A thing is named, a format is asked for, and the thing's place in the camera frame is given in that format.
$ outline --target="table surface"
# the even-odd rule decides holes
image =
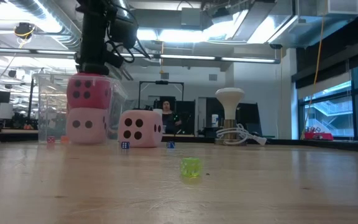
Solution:
[[[180,177],[199,157],[199,178]],[[0,144],[0,223],[358,223],[358,152]]]

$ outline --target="clear plastic container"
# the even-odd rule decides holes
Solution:
[[[89,135],[100,131],[99,127],[104,126],[105,123],[106,132],[104,134],[107,135],[107,138],[118,139],[119,118],[124,111],[123,107],[127,99],[127,93],[119,80],[92,75],[59,74],[35,74],[34,78],[39,88],[40,143],[47,143],[51,139],[54,139],[55,142],[66,141],[67,136],[72,135],[68,132],[73,131],[70,126],[68,126],[69,130],[66,130],[66,123],[75,116],[78,117],[78,119],[75,118],[75,121],[80,122],[78,124],[74,124],[73,121],[69,122],[79,125],[79,129],[74,131],[86,128],[83,129],[88,133],[85,138],[91,138]],[[103,113],[107,117],[107,119],[103,119],[102,124],[100,122],[105,115],[101,114],[101,110],[105,111]],[[69,117],[70,112],[76,115]]]

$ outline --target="small die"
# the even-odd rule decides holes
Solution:
[[[47,142],[48,142],[48,143],[55,143],[55,136],[49,136],[49,137],[47,138]]]
[[[129,142],[122,142],[121,149],[129,149],[130,145],[131,144]]]
[[[173,141],[167,142],[167,148],[174,149],[175,148],[175,142],[173,142]]]
[[[180,172],[185,177],[197,177],[201,172],[201,161],[198,158],[183,158],[180,162]]]

